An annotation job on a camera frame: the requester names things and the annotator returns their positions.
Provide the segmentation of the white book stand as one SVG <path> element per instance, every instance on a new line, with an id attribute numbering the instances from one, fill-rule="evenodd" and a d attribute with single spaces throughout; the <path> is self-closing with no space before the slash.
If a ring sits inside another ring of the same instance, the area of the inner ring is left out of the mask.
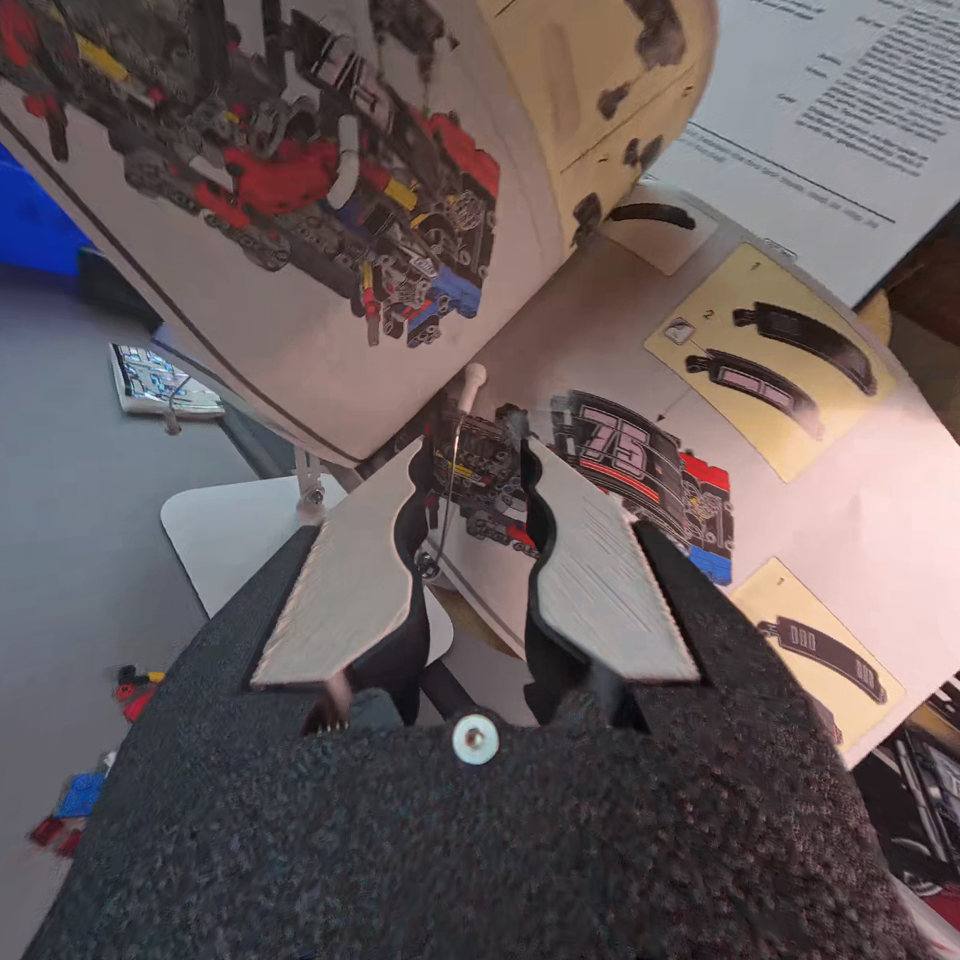
<path id="1" fill-rule="evenodd" d="M 303 558 L 293 560 L 292 584 L 279 588 L 279 611 L 266 615 L 265 640 L 254 642 L 249 678 L 320 527 L 348 495 L 342 493 L 316 525 L 303 522 L 304 508 L 295 507 L 293 478 L 187 490 L 171 497 L 161 508 L 164 530 L 210 618 L 221 612 L 291 538 L 295 547 L 305 551 Z M 426 667 L 418 680 L 427 684 L 450 679 L 444 658 L 450 653 L 454 628 L 425 583 L 423 587 L 430 645 Z"/>

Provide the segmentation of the grey desk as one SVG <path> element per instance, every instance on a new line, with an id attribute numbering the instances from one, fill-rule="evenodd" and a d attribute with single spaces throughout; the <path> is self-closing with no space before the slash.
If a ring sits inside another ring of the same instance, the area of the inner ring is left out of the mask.
<path id="1" fill-rule="evenodd" d="M 126 736 L 116 670 L 169 666 L 207 621 L 162 506 L 294 470 L 291 445 L 240 414 L 175 437 L 124 414 L 110 343 L 134 340 L 72 278 L 2 266 L 2 958 L 69 868 L 28 834 Z"/>

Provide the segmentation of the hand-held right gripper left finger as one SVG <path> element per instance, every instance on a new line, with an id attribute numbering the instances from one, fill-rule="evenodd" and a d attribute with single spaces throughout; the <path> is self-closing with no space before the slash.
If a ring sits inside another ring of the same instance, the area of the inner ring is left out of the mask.
<path id="1" fill-rule="evenodd" d="M 415 438 L 321 524 L 249 678 L 255 691 L 319 690 L 330 721 L 361 692 L 416 720 L 430 645 L 417 556 L 428 533 L 431 440 Z"/>

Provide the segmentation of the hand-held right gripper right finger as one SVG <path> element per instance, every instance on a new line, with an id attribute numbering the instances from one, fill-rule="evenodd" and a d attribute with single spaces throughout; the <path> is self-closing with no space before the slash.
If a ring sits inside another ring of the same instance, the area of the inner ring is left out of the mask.
<path id="1" fill-rule="evenodd" d="M 580 691 L 608 724 L 643 724 L 638 686 L 687 686 L 702 672 L 618 498 L 536 437 L 521 441 L 529 575 L 524 698 L 549 724 Z"/>

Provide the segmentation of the black square pouch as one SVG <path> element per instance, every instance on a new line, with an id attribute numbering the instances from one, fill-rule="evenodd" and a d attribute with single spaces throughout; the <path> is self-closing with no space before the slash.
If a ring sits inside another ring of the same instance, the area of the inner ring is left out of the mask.
<path id="1" fill-rule="evenodd" d="M 162 317 L 95 246 L 81 246 L 76 264 L 78 295 L 84 303 L 135 323 L 148 335 L 162 327 Z"/>

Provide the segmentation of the toy brick instruction booklet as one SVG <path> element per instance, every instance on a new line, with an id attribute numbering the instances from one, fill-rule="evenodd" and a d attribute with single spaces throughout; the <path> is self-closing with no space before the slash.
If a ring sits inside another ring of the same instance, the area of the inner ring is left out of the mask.
<path id="1" fill-rule="evenodd" d="M 359 482 L 425 433 L 441 568 L 523 651 L 520 457 L 654 522 L 849 766 L 958 670 L 958 447 L 822 284 L 641 177 L 717 2 L 2 2 L 2 143 L 152 345 Z"/>

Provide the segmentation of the small booklet on table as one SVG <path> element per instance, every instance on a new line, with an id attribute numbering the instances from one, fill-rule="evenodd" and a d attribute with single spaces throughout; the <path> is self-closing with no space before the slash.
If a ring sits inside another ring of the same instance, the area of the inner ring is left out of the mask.
<path id="1" fill-rule="evenodd" d="M 112 342 L 108 356 L 118 402 L 126 415 L 212 421 L 225 413 L 215 391 L 150 349 Z"/>

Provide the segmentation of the pile of colourful bricks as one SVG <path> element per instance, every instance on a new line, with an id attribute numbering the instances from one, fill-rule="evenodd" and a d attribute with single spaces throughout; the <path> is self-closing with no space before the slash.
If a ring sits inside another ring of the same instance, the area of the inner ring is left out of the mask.
<path id="1" fill-rule="evenodd" d="M 126 728 L 138 722 L 165 678 L 164 671 L 140 671 L 135 664 L 116 669 L 111 698 Z M 90 816 L 114 769 L 118 752 L 119 749 L 114 749 L 101 754 L 92 769 L 67 778 L 52 811 L 26 834 L 31 847 L 61 860 L 75 857 Z"/>

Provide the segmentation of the blue plastic bin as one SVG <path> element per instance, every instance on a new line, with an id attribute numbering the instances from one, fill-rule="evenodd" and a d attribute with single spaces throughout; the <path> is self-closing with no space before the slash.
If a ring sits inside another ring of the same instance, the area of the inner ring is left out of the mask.
<path id="1" fill-rule="evenodd" d="M 89 238 L 1 147 L 1 264 L 76 279 Z"/>

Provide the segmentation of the printed white paper sheet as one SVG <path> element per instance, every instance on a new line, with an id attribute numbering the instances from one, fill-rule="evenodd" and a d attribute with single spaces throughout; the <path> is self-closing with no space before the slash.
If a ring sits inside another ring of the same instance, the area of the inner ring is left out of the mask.
<path id="1" fill-rule="evenodd" d="M 702 101 L 652 177 L 846 306 L 958 205 L 957 1 L 724 1 Z"/>

